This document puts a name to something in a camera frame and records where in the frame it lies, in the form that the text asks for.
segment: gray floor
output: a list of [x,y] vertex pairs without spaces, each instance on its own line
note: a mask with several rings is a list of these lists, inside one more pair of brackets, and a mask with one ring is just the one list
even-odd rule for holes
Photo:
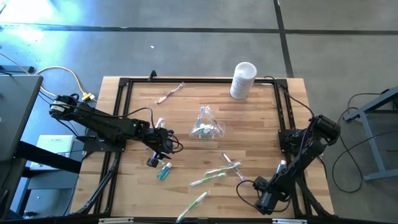
[[[142,0],[50,1],[40,5],[42,14],[21,10],[13,1],[0,14],[0,22],[36,22],[113,27],[226,27],[277,29],[272,1]],[[394,0],[280,0],[286,29],[397,30],[398,3]],[[38,7],[28,4],[26,7]],[[61,65],[74,70],[87,91],[97,94],[105,75],[231,76],[238,62],[252,62],[258,75],[286,77],[279,34],[200,34],[161,32],[67,32],[3,30],[1,52],[24,65],[44,68]],[[350,96],[381,92],[397,85],[398,36],[396,35],[287,35],[294,77],[305,79],[315,114],[336,120]],[[0,64],[9,64],[0,58]],[[43,74],[44,85],[59,94],[79,92],[73,77],[54,70]],[[353,101],[361,106],[372,97]],[[68,134],[50,119],[48,106],[36,101],[23,135],[35,144],[40,134]],[[83,128],[75,125],[79,132]],[[364,139],[361,126],[343,124],[348,146]],[[339,142],[326,150],[324,160],[335,213],[345,218],[398,222],[398,178],[366,182],[354,194],[340,192],[331,181],[331,166],[343,151]],[[376,171],[370,147],[363,144],[353,155],[364,174]],[[396,164],[397,153],[390,162]],[[339,161],[336,181],[344,189],[359,184],[348,157]],[[59,215],[49,209],[59,200],[53,192],[38,192],[28,209],[43,216]]]

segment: wire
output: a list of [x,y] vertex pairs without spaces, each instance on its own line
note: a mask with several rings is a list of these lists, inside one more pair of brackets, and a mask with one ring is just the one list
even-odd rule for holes
[[[398,130],[395,130],[395,131],[388,131],[388,132],[385,132],[385,133],[377,134],[377,135],[372,136],[372,137],[370,137],[370,138],[367,138],[367,139],[365,139],[365,140],[363,140],[363,141],[361,141],[361,142],[355,144],[355,145],[352,146],[351,148],[345,150],[343,153],[341,153],[341,154],[337,157],[335,163],[333,164],[333,168],[332,168],[332,170],[331,170],[332,176],[333,176],[333,173],[334,173],[334,169],[335,169],[336,162],[340,159],[340,157],[341,157],[344,153],[346,153],[346,152],[349,153],[349,151],[352,150],[352,149],[354,149],[356,146],[358,146],[358,145],[360,145],[360,144],[362,144],[362,143],[364,143],[364,142],[366,142],[366,141],[368,141],[368,140],[370,140],[370,139],[372,139],[372,138],[375,138],[375,137],[378,137],[378,136],[381,136],[381,135],[384,135],[384,134],[390,134],[390,133],[398,133]],[[346,192],[346,193],[353,193],[353,192],[357,192],[358,190],[356,189],[356,190],[353,190],[353,191],[351,191],[351,192]]]
[[[60,106],[60,107],[65,108],[65,109],[69,109],[69,108],[67,108],[67,107],[76,108],[76,109],[79,109],[79,110],[82,110],[82,111],[86,111],[86,112],[89,112],[89,113],[91,113],[91,114],[94,114],[94,115],[97,115],[97,116],[102,116],[102,117],[105,117],[105,118],[122,118],[122,117],[125,117],[125,116],[132,115],[132,114],[134,114],[134,113],[137,113],[138,111],[141,111],[141,110],[149,110],[149,111],[150,111],[150,123],[151,123],[151,125],[152,125],[152,128],[156,131],[155,124],[154,124],[154,112],[152,111],[151,108],[147,108],[147,107],[145,107],[145,108],[139,108],[138,110],[135,110],[135,111],[130,112],[130,113],[125,114],[125,115],[115,116],[115,115],[106,115],[106,114],[94,113],[94,112],[91,111],[91,110],[86,110],[86,109],[83,109],[83,108],[78,108],[78,107],[73,106],[73,105],[65,105],[65,104],[57,104],[57,103],[52,103],[51,105]],[[169,152],[172,152],[172,153],[181,152],[181,151],[183,150],[183,145],[178,141],[178,139],[177,139],[174,135],[173,135],[173,137],[174,137],[177,141],[174,141],[174,140],[172,140],[172,139],[169,139],[169,140],[171,140],[172,142],[176,142],[176,143],[177,143],[177,147],[178,147],[178,146],[181,146],[181,149],[179,149],[179,150],[177,150],[177,151],[170,151],[170,150],[167,149],[165,146],[164,146],[164,148],[165,148],[166,150],[168,150]]]
[[51,104],[51,103],[49,103],[47,100],[45,100],[44,98],[43,98],[43,96],[42,95],[40,95],[40,94],[37,94],[37,96],[39,96],[43,101],[45,101],[46,103],[48,103],[49,105]]
[[[255,183],[254,181],[252,181],[252,180],[243,180],[243,181],[241,181],[240,183],[237,184],[237,186],[236,186],[236,194],[238,195],[238,197],[239,197],[244,203],[246,203],[246,204],[252,206],[254,209],[258,210],[253,204],[251,204],[251,203],[249,203],[247,200],[243,199],[242,196],[241,196],[241,194],[239,193],[239,190],[238,190],[239,186],[240,186],[241,184],[245,183],[245,182],[250,182],[250,183],[253,183],[254,185],[256,184],[256,183]],[[260,197],[259,190],[257,190],[257,196],[259,197],[259,199],[261,198],[261,197]],[[269,210],[269,211],[270,211],[270,212],[284,212],[284,211],[286,211],[287,208],[288,208],[289,205],[290,205],[291,199],[292,199],[292,197],[289,196],[289,199],[288,199],[288,201],[287,201],[287,205],[286,205],[285,208],[283,208],[283,209],[281,209],[281,210]]]
[[69,201],[68,201],[68,203],[67,203],[67,207],[66,207],[65,211],[63,212],[63,216],[65,216],[66,213],[68,212],[68,208],[69,208],[69,206],[70,206],[70,203],[72,202],[73,195],[75,194],[75,189],[76,189],[76,185],[77,185],[77,180],[78,180],[78,179],[79,179],[79,174],[77,174],[75,183],[73,184],[72,193],[70,194],[70,198],[69,198]]
[[0,71],[0,73],[3,73],[3,74],[6,74],[6,75],[9,75],[9,76],[12,76],[12,74],[11,74],[11,73],[8,73],[8,72],[2,72],[2,71]]
[[78,135],[77,135],[77,133],[76,132],[74,132],[73,130],[72,130],[72,128],[70,128],[69,126],[67,126],[65,123],[62,123],[59,119],[56,119],[59,123],[61,123],[62,125],[64,125],[65,127],[67,127],[76,137],[78,137]]
[[[76,80],[76,82],[77,82],[77,85],[78,85],[78,87],[79,87],[79,89],[80,89],[81,93],[83,94],[83,96],[87,95],[87,93],[86,93],[86,92],[84,92],[83,88],[81,87],[80,80],[79,80],[79,78],[77,77],[76,73],[75,73],[75,72],[73,72],[72,70],[70,70],[69,68],[65,68],[65,67],[62,67],[62,66],[51,66],[51,67],[47,67],[47,68],[43,68],[43,69],[41,69],[40,71],[36,72],[36,74],[35,74],[35,75],[39,75],[39,74],[41,74],[42,72],[44,72],[44,71],[46,71],[46,70],[55,69],[55,68],[64,69],[64,70],[66,70],[66,71],[68,71],[68,72],[72,73],[72,75],[75,77],[75,80]],[[55,94],[54,94],[54,93],[52,93],[52,92],[50,92],[50,91],[47,91],[47,90],[45,90],[45,89],[44,89],[44,87],[41,87],[41,89],[42,89],[44,92],[46,92],[46,93],[48,93],[48,94],[50,94],[50,95],[53,95],[53,96],[55,96]]]
[[72,126],[73,130],[75,130],[75,132],[79,135],[79,132],[76,131],[76,128],[74,127],[74,125],[70,121],[68,121],[68,123],[70,124],[70,126]]
[[289,205],[290,205],[290,201],[292,200],[292,197],[290,197],[289,196],[289,200],[287,201],[287,205],[286,205],[286,207],[284,207],[283,209],[281,209],[281,210],[271,210],[272,212],[284,212],[284,211],[286,211],[286,209],[289,207]]
[[311,116],[314,118],[315,114],[313,113],[313,111],[311,110],[310,107],[308,107],[307,105],[303,104],[302,102],[300,102],[299,100],[296,100],[293,96],[291,96],[286,90],[285,88],[282,86],[282,84],[280,84],[274,77],[272,76],[264,76],[264,78],[271,78],[273,79],[278,85],[280,85],[282,87],[283,92],[285,92],[286,95],[288,95],[292,100],[296,101],[297,103],[301,104],[303,107],[305,107],[307,110],[309,110],[309,112],[311,113]]
[[[250,183],[253,183],[254,185],[256,184],[256,183],[255,183],[254,181],[252,181],[252,180],[242,180],[242,181],[241,181],[240,183],[238,183],[237,186],[236,186],[236,193],[237,193],[238,197],[239,197],[244,203],[246,203],[246,204],[252,206],[253,208],[255,208],[255,209],[257,210],[257,208],[256,208],[253,204],[249,203],[247,200],[245,200],[244,198],[242,198],[241,194],[239,193],[239,186],[240,186],[241,184],[245,183],[245,182],[250,182]],[[257,196],[258,196],[259,199],[260,199],[260,193],[259,193],[258,190],[257,190]]]
[[46,94],[44,94],[42,91],[39,91],[39,93],[43,94],[43,96],[44,96],[44,97],[46,97],[47,99],[49,99],[49,100],[51,100],[51,101],[54,101],[54,99],[53,99],[53,98],[51,98],[51,97],[47,96],[47,95],[46,95]]
[[[348,100],[347,109],[350,108],[351,100],[353,100],[353,98],[356,97],[356,96],[361,96],[361,95],[380,95],[380,94],[381,93],[358,93],[358,94],[355,94]],[[353,120],[353,122],[355,124],[362,125],[362,122],[356,121],[355,119]]]
[[177,143],[177,146],[176,146],[174,149],[176,149],[176,148],[178,148],[179,146],[181,146],[181,149],[179,149],[179,150],[177,150],[177,151],[174,151],[174,150],[173,150],[172,153],[181,152],[181,151],[184,149],[183,144],[180,143],[180,141],[178,140],[178,138],[177,138],[174,134],[172,134],[172,137],[174,137],[176,141],[174,141],[173,139],[169,139],[169,140],[172,141],[172,142]]
[[[13,59],[11,59],[11,58],[5,56],[5,55],[2,54],[2,53],[0,53],[0,55],[2,55],[3,57],[5,57],[6,59],[10,60],[10,61],[11,61],[12,63],[14,63],[15,65],[17,65],[17,66],[18,66],[22,71],[24,71],[26,74],[32,75],[32,74],[30,74],[29,72],[27,72],[27,70],[25,70],[24,68],[22,68],[22,66],[20,66],[17,62],[13,61]],[[51,66],[51,67],[47,67],[47,68],[41,69],[40,71],[36,72],[35,75],[39,75],[39,74],[41,74],[42,72],[44,72],[44,71],[46,71],[46,70],[50,70],[50,69],[54,69],[54,68],[64,69],[64,70],[66,70],[66,71],[72,73],[72,75],[75,77],[75,80],[76,80],[76,82],[77,82],[77,85],[78,85],[80,91],[83,93],[83,97],[84,97],[85,95],[87,95],[87,93],[83,91],[83,88],[81,87],[81,84],[80,84],[80,80],[79,80],[79,78],[77,77],[76,73],[73,72],[72,70],[70,70],[69,68],[65,68],[65,67],[62,67],[62,66]],[[40,86],[40,89],[43,90],[44,92],[48,93],[49,95],[55,96],[54,93],[52,93],[52,92],[46,90],[46,89],[43,87],[43,85]]]
[[[347,108],[346,110],[344,110],[344,112],[342,112],[342,114],[341,114],[340,117],[338,118],[338,124],[340,124],[343,115],[344,115],[347,111],[349,111],[350,109],[357,109],[357,108],[350,107],[350,108]],[[349,152],[349,150],[348,150],[348,148],[347,148],[347,145],[345,144],[343,138],[341,137],[341,134],[340,134],[340,136],[339,136],[339,139],[340,139],[341,143],[343,144],[343,147],[345,148],[345,151],[342,152],[342,153],[339,155],[339,157],[334,161],[333,167],[332,167],[332,169],[331,169],[331,178],[333,179],[333,183],[335,183],[336,187],[337,187],[339,190],[341,190],[342,192],[346,192],[346,193],[355,193],[355,192],[357,192],[357,191],[359,191],[359,190],[361,189],[362,184],[363,184],[363,175],[362,175],[362,171],[361,171],[361,169],[359,168],[358,163],[357,163],[356,160],[354,159],[354,156]],[[337,184],[336,179],[335,179],[335,166],[336,166],[336,163],[337,163],[337,161],[340,159],[340,157],[341,157],[344,153],[346,153],[346,152],[348,152],[348,155],[349,155],[350,158],[353,160],[353,162],[354,162],[354,164],[355,164],[355,166],[356,166],[356,168],[357,168],[357,170],[358,170],[358,172],[359,172],[359,178],[361,179],[361,180],[360,180],[360,183],[359,183],[359,185],[358,185],[358,187],[357,187],[356,189],[354,189],[354,190],[344,190],[344,189],[342,189],[342,188]]]
[[328,179],[328,172],[326,171],[325,162],[323,161],[323,159],[322,159],[321,157],[317,156],[317,158],[318,158],[318,160],[322,163],[322,165],[323,165],[323,170],[325,170],[326,179]]

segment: yellow cable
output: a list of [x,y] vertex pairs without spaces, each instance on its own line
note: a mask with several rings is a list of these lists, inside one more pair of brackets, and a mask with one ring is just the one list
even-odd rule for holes
[[[46,71],[46,70],[53,69],[53,68],[64,69],[64,70],[66,70],[66,71],[72,73],[72,75],[75,77],[75,80],[76,80],[76,82],[77,82],[77,85],[79,86],[79,89],[80,89],[81,93],[83,94],[83,96],[87,95],[87,93],[83,91],[83,88],[81,87],[81,84],[80,84],[80,80],[79,80],[79,78],[77,77],[76,73],[73,72],[72,70],[70,70],[69,68],[65,68],[65,67],[62,67],[62,66],[51,66],[51,67],[47,67],[47,68],[41,69],[40,71],[36,72],[35,75],[39,75],[40,73],[42,73],[42,72],[44,72],[44,71]],[[45,90],[44,88],[42,88],[42,89],[43,89],[43,91],[45,91],[46,93],[55,96],[54,93],[51,93],[51,92]]]
[[[27,72],[24,68],[22,68],[17,62],[13,61],[11,58],[5,56],[5,55],[2,54],[2,53],[0,53],[0,55],[2,55],[3,57],[5,57],[6,59],[10,60],[12,63],[16,64],[16,65],[17,65],[22,71],[24,71],[26,74],[31,75],[31,74],[29,74],[29,72]],[[70,73],[72,73],[72,75],[75,77],[75,80],[76,80],[76,82],[77,82],[77,85],[79,86],[80,91],[83,93],[83,97],[84,97],[85,95],[87,95],[87,93],[85,93],[85,92],[83,91],[83,89],[82,89],[82,87],[81,87],[81,84],[80,84],[80,81],[79,81],[79,78],[77,77],[76,73],[73,72],[72,70],[70,70],[69,68],[65,68],[65,67],[61,67],[61,66],[51,66],[51,67],[47,67],[47,68],[41,69],[41,70],[38,71],[35,75],[38,75],[38,74],[40,74],[40,73],[42,73],[42,72],[44,72],[44,71],[46,71],[46,70],[53,69],[53,68],[61,68],[61,69],[64,69],[64,70],[69,71]],[[54,93],[52,93],[52,92],[46,90],[46,89],[43,87],[43,85],[40,86],[40,89],[43,90],[44,92],[48,93],[49,95],[55,96]]]

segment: wooden table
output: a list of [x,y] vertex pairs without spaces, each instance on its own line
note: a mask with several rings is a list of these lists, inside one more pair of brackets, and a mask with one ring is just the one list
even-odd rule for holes
[[[97,104],[99,110],[109,114],[113,112],[119,78],[104,77]],[[287,81],[290,94],[308,104],[303,80],[290,78]],[[248,179],[254,180],[257,176],[267,179],[272,177],[278,163],[284,159],[279,152],[279,122],[273,86],[255,84],[249,98],[238,101],[229,95],[230,84],[187,83],[162,104],[154,103],[177,85],[178,83],[135,83],[132,88],[129,110],[152,108],[155,123],[159,118],[164,118],[165,127],[175,131],[175,135],[184,145],[184,150],[171,155],[171,161],[165,160],[173,166],[169,176],[161,182],[156,178],[161,166],[146,166],[151,152],[145,151],[141,142],[128,141],[119,167],[112,216],[177,217],[200,194],[210,190],[210,197],[194,209],[189,217],[264,217],[238,198],[235,189],[240,179],[234,172],[228,172],[227,177],[193,188],[188,188],[188,184],[202,179],[206,170],[225,166],[221,152],[225,152],[234,161],[241,161],[240,170]],[[216,118],[225,123],[224,138],[205,141],[189,138],[189,131],[196,122],[201,105],[210,105]],[[296,127],[306,128],[310,113],[294,101],[292,107]],[[144,110],[131,118],[149,121],[150,114]],[[97,187],[103,156],[103,153],[95,152],[83,161],[72,212],[77,211]],[[314,196],[327,211],[333,213],[328,184],[320,161],[314,160],[305,175]],[[239,191],[248,201],[256,201],[257,193],[250,183],[241,185]],[[102,207],[106,203],[108,190],[104,192]],[[275,209],[284,207],[285,203],[279,202]],[[300,209],[304,211],[303,203],[300,203]],[[273,213],[271,217],[293,218],[292,204],[285,212]]]

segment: white container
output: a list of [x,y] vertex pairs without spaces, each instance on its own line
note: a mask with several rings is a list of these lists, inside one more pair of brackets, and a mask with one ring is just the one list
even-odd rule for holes
[[234,99],[243,100],[249,96],[250,88],[256,79],[257,69],[249,62],[241,62],[235,67],[234,78],[229,93]]

